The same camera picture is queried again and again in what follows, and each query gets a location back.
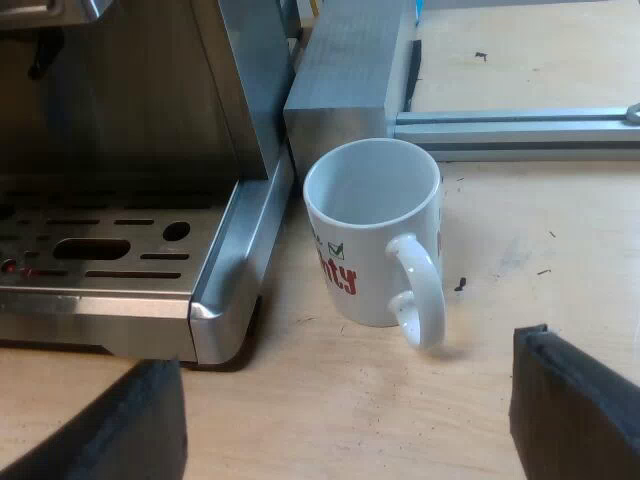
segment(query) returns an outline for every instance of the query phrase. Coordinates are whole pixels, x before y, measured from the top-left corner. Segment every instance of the mug handle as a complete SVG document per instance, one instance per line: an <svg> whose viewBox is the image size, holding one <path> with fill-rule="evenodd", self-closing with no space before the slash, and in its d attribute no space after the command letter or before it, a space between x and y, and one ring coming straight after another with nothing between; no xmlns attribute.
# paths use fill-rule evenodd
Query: mug handle
<svg viewBox="0 0 640 480"><path fill-rule="evenodd" d="M387 307L410 345L417 348L437 345L444 339L444 293L429 253L413 233L408 233L391 240L386 254L400 262L411 285L411 290L393 297Z"/></svg>

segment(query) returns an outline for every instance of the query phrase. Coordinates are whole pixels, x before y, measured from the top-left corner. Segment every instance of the green checkmark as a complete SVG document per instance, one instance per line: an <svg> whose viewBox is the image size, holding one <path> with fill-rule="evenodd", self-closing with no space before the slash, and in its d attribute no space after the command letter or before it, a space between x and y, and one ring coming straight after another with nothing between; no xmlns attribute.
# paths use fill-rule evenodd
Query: green checkmark
<svg viewBox="0 0 640 480"><path fill-rule="evenodd" d="M329 246L329 253L332 256L339 258L340 260L344 260L344 242L340 245L327 242L327 245Z"/></svg>

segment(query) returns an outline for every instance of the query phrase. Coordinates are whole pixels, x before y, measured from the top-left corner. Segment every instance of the stainless steel drip tray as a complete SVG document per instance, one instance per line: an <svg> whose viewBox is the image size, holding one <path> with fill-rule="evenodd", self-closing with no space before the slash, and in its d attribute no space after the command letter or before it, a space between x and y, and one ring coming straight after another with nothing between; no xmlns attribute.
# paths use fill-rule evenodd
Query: stainless steel drip tray
<svg viewBox="0 0 640 480"><path fill-rule="evenodd" d="M0 290L190 295L230 191L5 192Z"/></svg>
<svg viewBox="0 0 640 480"><path fill-rule="evenodd" d="M189 305L237 184L26 183L0 183L0 338L196 361Z"/></svg>
<svg viewBox="0 0 640 480"><path fill-rule="evenodd" d="M0 178L0 340L205 366L230 360L246 335L293 167L283 148L268 180L215 189L196 181L146 188L158 182L120 180L109 184L131 188L112 190L51 187L90 179Z"/></svg>

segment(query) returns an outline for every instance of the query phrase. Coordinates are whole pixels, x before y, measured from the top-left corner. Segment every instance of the blue object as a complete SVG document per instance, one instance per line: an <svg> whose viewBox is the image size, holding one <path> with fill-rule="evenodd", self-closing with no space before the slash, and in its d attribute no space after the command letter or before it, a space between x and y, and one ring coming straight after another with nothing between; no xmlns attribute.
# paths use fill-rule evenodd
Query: blue object
<svg viewBox="0 0 640 480"><path fill-rule="evenodd" d="M416 0L416 25L420 23L420 14L422 13L422 5L424 0Z"/></svg>

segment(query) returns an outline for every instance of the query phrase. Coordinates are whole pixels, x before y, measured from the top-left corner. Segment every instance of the white mug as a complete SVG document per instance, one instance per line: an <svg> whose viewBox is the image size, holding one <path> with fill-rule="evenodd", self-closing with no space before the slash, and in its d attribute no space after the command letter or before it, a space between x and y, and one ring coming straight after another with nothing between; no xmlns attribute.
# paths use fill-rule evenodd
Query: white mug
<svg viewBox="0 0 640 480"><path fill-rule="evenodd" d="M401 325L415 347L442 342L442 189L431 155L388 138L348 143L311 168L304 200L338 311Z"/></svg>

